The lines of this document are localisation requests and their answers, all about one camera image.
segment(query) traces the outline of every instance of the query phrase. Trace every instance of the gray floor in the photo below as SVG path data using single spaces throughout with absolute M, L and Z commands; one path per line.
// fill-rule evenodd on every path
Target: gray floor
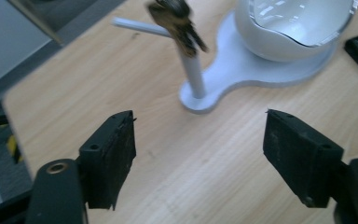
M 5 92 L 43 64 L 55 53 L 64 49 L 95 22 L 120 5 L 124 0 L 32 0 L 36 9 L 57 32 L 64 44 L 50 41 L 0 80 L 0 115 L 5 112 L 1 100 Z M 31 178 L 23 161 L 15 163 L 6 142 L 12 135 L 10 127 L 0 126 L 0 194 L 3 201 L 29 190 Z

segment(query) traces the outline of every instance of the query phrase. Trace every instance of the white plastic stand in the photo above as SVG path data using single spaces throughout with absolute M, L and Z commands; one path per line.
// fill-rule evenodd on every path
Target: white plastic stand
M 170 36 L 162 27 L 138 21 L 114 18 L 112 23 L 155 35 Z M 282 88 L 305 82 L 315 76 L 329 62 L 337 44 L 307 59 L 277 63 L 262 59 L 249 51 L 237 32 L 234 11 L 223 19 L 217 34 L 217 55 L 202 73 L 198 57 L 187 58 L 179 50 L 188 81 L 179 97 L 191 112 L 210 112 L 228 92 L 243 86 Z

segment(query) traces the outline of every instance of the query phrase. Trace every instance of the white bowl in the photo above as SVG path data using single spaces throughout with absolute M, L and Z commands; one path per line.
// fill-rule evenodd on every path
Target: white bowl
M 254 54 L 290 62 L 330 47 L 357 4 L 357 0 L 239 0 L 235 21 Z

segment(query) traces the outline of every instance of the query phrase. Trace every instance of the wooden table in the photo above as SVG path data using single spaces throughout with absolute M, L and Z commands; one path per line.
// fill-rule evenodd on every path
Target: wooden table
M 188 0 L 215 55 L 219 22 L 234 0 Z M 210 114 L 179 102 L 185 73 L 169 38 L 117 28 L 114 16 L 152 22 L 129 0 L 13 88 L 4 101 L 32 173 L 79 147 L 110 116 L 132 109 L 137 157 L 117 211 L 89 210 L 90 223 L 333 223 L 309 209 L 263 155 L 269 108 L 299 117 L 358 158 L 358 65 L 342 49 L 358 35 L 358 11 L 336 55 L 314 79 L 284 89 L 246 87 Z

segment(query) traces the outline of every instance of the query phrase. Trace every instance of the stand base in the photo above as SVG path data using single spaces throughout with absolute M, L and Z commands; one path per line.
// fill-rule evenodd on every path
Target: stand base
M 203 114 L 214 109 L 228 92 L 243 86 L 282 88 L 305 82 L 330 61 L 337 44 L 307 59 L 277 63 L 254 55 L 237 32 L 234 11 L 223 19 L 217 34 L 217 56 L 203 72 L 206 95 L 197 99 L 187 82 L 180 90 L 182 104 L 193 113 Z

